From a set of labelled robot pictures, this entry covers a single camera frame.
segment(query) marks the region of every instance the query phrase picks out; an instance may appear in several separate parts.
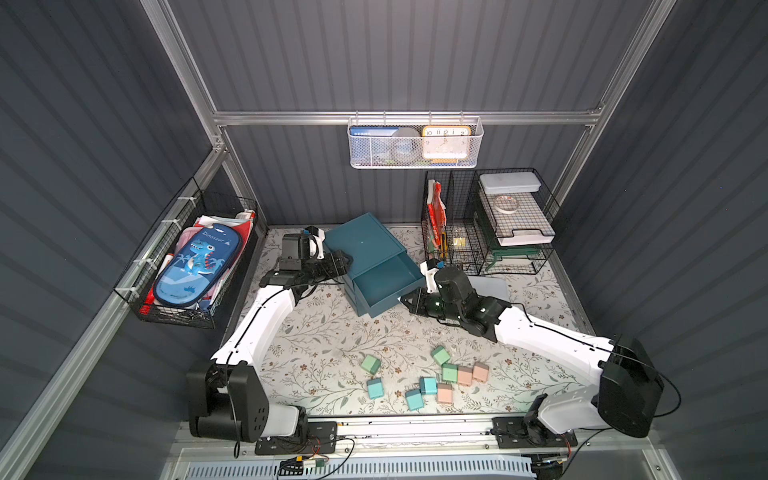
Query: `table surface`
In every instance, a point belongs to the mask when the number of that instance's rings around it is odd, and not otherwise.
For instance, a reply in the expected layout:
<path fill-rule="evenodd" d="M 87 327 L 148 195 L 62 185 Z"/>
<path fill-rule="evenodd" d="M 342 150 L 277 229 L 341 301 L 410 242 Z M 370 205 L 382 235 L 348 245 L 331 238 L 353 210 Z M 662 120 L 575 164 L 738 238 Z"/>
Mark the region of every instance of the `table surface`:
<path fill-rule="evenodd" d="M 253 303 L 258 279 L 273 268 L 280 255 L 283 235 L 297 231 L 270 231 L 243 315 Z M 390 231 L 415 262 L 423 260 L 420 228 L 394 227 Z M 525 304 L 531 315 L 575 329 L 571 310 L 548 264 L 537 275 L 498 278 L 503 280 L 508 298 Z M 453 385 L 452 405 L 425 396 L 425 407 L 409 412 L 405 392 L 419 388 L 423 376 L 440 380 L 441 369 L 429 354 L 437 346 L 448 350 L 452 364 L 488 365 L 488 382 Z M 365 355 L 382 361 L 375 377 L 382 380 L 384 396 L 376 400 L 368 397 L 366 388 L 372 376 L 360 368 Z M 310 415 L 526 412 L 539 393 L 567 392 L 584 384 L 584 379 L 556 362 L 412 316 L 404 306 L 375 319 L 358 317 L 344 298 L 343 287 L 330 285 L 320 286 L 288 315 L 257 371 L 272 401 L 306 407 Z"/>

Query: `teal drawer box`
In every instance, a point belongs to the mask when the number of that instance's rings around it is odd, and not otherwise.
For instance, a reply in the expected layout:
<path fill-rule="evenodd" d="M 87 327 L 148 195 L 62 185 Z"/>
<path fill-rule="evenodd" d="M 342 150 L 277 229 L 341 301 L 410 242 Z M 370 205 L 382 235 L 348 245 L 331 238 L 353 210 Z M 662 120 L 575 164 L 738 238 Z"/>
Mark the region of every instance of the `teal drawer box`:
<path fill-rule="evenodd" d="M 399 303 L 404 293 L 426 285 L 426 279 L 406 252 L 355 278 L 356 300 L 371 318 Z"/>
<path fill-rule="evenodd" d="M 358 316 L 381 315 L 398 304 L 397 297 L 426 285 L 406 248 L 372 214 L 327 231 L 325 246 L 353 259 L 342 282 Z"/>

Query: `black wire basket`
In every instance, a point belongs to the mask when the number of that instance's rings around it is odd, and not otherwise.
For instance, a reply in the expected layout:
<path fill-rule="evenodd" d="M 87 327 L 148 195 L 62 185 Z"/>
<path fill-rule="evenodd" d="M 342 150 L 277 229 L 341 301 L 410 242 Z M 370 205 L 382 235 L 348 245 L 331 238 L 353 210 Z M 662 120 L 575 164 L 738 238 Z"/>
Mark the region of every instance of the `black wire basket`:
<path fill-rule="evenodd" d="M 243 285 L 247 267 L 253 257 L 254 247 L 259 240 L 255 228 L 250 232 L 248 242 L 240 255 L 240 259 L 231 267 L 232 271 L 224 280 L 224 284 L 208 309 L 202 310 L 197 304 L 194 308 L 190 309 L 157 305 L 156 303 L 148 302 L 147 295 L 157 279 L 157 269 L 162 265 L 163 259 L 169 253 L 174 252 L 181 232 L 187 227 L 192 227 L 198 217 L 202 215 L 234 217 L 244 210 L 253 210 L 258 214 L 257 204 L 255 200 L 248 198 L 206 190 L 198 190 L 192 197 L 184 200 L 187 202 L 181 209 L 181 212 L 176 216 L 175 220 L 170 222 L 173 225 L 159 239 L 151 239 L 151 233 L 148 233 L 144 238 L 142 246 L 150 241 L 156 242 L 155 247 L 151 249 L 150 253 L 142 259 L 136 259 L 138 253 L 142 250 L 140 248 L 137 250 L 137 254 L 133 255 L 133 258 L 136 260 L 132 260 L 125 267 L 123 274 L 130 269 L 133 263 L 140 264 L 138 274 L 135 276 L 131 286 L 126 287 L 124 284 L 121 284 L 120 286 L 115 286 L 114 291 L 130 305 L 131 310 L 136 316 L 145 322 L 213 329 L 216 326 L 216 318 L 224 318 L 226 322 L 228 321 L 227 317 L 232 313 L 237 295 Z M 256 220 L 253 220 L 254 227 L 256 226 Z"/>
<path fill-rule="evenodd" d="M 444 260 L 468 275 L 514 273 L 534 275 L 541 270 L 554 251 L 551 243 L 505 247 L 498 237 L 504 230 L 505 218 L 489 208 L 489 199 L 480 186 L 480 175 L 510 172 L 532 172 L 541 182 L 537 192 L 531 192 L 535 207 L 558 232 L 565 227 L 559 214 L 560 206 L 549 188 L 533 168 L 499 168 L 484 170 L 430 170 L 426 174 L 422 202 L 422 240 L 428 258 Z M 429 181 L 440 182 L 441 198 L 445 204 L 445 252 L 430 248 L 429 210 L 426 199 Z"/>

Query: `clock face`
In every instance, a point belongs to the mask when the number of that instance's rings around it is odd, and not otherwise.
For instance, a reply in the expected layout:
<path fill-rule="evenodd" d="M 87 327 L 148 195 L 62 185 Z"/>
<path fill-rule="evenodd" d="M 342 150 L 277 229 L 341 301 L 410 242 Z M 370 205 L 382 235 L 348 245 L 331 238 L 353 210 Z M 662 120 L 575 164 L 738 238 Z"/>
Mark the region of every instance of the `clock face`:
<path fill-rule="evenodd" d="M 457 161 L 469 155 L 469 136 L 466 125 L 428 125 L 422 129 L 423 157 L 426 160 Z"/>

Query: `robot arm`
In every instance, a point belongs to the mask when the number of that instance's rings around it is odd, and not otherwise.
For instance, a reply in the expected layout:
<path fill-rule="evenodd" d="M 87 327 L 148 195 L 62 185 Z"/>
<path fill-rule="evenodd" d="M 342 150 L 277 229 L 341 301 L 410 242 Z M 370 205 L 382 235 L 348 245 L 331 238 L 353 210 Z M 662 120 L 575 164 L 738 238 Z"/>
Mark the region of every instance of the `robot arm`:
<path fill-rule="evenodd" d="M 526 416 L 530 433 L 542 438 L 548 432 L 610 426 L 634 437 L 648 434 L 664 384 L 637 340 L 573 332 L 529 316 L 521 304 L 479 296 L 454 266 L 438 269 L 427 263 L 422 271 L 428 287 L 400 298 L 411 313 L 520 346 L 586 378 L 582 389 L 537 397 Z"/>
<path fill-rule="evenodd" d="M 255 368 L 301 295 L 349 269 L 352 259 L 340 250 L 324 252 L 324 239 L 315 227 L 283 236 L 280 263 L 262 277 L 243 321 L 209 361 L 187 373 L 192 435 L 246 442 L 306 435 L 303 409 L 270 403 Z"/>

